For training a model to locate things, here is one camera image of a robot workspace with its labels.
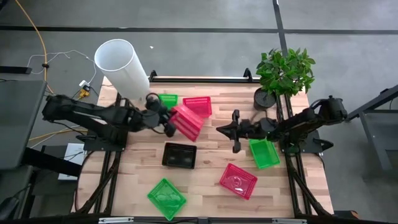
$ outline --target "pink basket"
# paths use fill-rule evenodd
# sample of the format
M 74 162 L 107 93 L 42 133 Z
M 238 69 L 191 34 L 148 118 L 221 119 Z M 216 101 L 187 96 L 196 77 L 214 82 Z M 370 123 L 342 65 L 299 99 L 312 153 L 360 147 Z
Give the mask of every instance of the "pink basket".
M 220 184 L 242 198 L 249 200 L 257 183 L 257 177 L 242 170 L 234 164 L 228 164 Z
M 205 122 L 203 118 L 184 105 L 174 106 L 172 111 L 176 113 L 171 117 L 171 122 L 189 140 L 196 141 Z
M 182 103 L 202 118 L 208 118 L 211 115 L 210 96 L 184 98 Z

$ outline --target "wooden table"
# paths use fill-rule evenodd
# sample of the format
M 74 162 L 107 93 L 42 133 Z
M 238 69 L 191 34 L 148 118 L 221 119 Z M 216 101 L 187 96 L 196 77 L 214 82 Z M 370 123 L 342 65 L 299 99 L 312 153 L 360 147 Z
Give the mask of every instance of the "wooden table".
M 187 198 L 177 217 L 293 217 L 292 199 L 284 156 L 280 164 L 259 170 L 254 163 L 247 140 L 242 139 L 242 151 L 233 154 L 233 142 L 216 131 L 216 127 L 229 124 L 234 109 L 240 110 L 241 119 L 251 118 L 253 94 L 259 84 L 225 83 L 151 83 L 155 93 L 177 94 L 179 103 L 189 96 L 210 96 L 213 115 L 206 119 L 196 142 L 190 142 L 180 132 L 168 138 L 151 130 L 130 133 L 126 150 L 121 157 L 114 195 L 112 215 L 162 216 L 147 199 L 148 192 L 163 178 L 169 179 Z M 105 78 L 98 104 L 114 103 L 117 91 Z M 299 93 L 292 97 L 294 113 L 308 107 L 307 96 Z M 284 117 L 287 118 L 284 99 Z M 254 120 L 265 116 L 257 113 Z M 268 109 L 268 116 L 276 119 L 276 106 Z M 194 144 L 197 146 L 195 169 L 162 166 L 165 142 Z M 104 152 L 95 152 L 87 160 L 78 183 L 78 207 L 93 193 L 100 179 Z M 302 155 L 307 185 L 326 210 L 333 213 L 322 161 L 313 154 Z M 244 200 L 219 185 L 226 165 L 233 163 L 254 174 L 258 181 L 250 200 Z M 104 205 L 108 195 L 103 198 Z M 302 193 L 297 191 L 302 211 Z

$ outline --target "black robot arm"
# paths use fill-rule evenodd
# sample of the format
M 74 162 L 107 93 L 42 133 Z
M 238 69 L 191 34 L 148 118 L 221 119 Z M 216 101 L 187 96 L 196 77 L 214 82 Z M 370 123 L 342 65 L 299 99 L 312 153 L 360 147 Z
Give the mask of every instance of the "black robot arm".
M 250 123 L 248 119 L 242 119 L 239 123 L 239 110 L 234 110 L 232 123 L 218 127 L 221 132 L 235 144 L 233 152 L 238 153 L 240 148 L 239 138 L 265 139 L 268 141 L 279 141 L 285 138 L 290 144 L 299 144 L 307 138 L 308 133 L 323 125 L 341 123 L 347 117 L 342 99 L 329 96 L 328 99 L 321 99 L 314 102 L 309 108 L 301 113 L 278 123 L 274 119 L 262 118 L 260 121 Z
M 73 100 L 65 95 L 48 96 L 46 100 L 42 111 L 44 120 L 73 122 L 111 144 L 125 144 L 127 131 L 138 132 L 162 125 L 168 137 L 172 137 L 175 132 L 175 126 L 169 122 L 170 111 L 158 99 L 150 96 L 147 96 L 146 110 L 139 110 L 132 104 L 102 107 Z

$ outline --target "green plastic tray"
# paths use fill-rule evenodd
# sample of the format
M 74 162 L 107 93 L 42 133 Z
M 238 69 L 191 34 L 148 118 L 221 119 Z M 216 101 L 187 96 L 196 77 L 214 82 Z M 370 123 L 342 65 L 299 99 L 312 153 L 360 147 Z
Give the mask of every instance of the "green plastic tray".
M 167 106 L 167 109 L 171 110 L 173 106 L 177 105 L 178 96 L 172 94 L 159 94 L 160 100 L 162 100 L 163 104 Z
M 171 221 L 187 202 L 187 199 L 166 178 L 149 192 L 148 199 L 168 221 Z
M 249 141 L 250 149 L 254 157 L 254 161 L 259 169 L 265 169 L 270 166 L 280 164 L 278 153 L 272 142 L 267 140 Z

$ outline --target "white cylinder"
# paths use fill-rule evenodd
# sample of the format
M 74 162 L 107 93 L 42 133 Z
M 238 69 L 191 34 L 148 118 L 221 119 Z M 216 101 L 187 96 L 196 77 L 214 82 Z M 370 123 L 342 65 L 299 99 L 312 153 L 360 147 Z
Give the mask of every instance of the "white cylinder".
M 126 40 L 114 39 L 98 47 L 95 64 L 122 97 L 143 100 L 149 93 L 149 80 L 134 47 Z

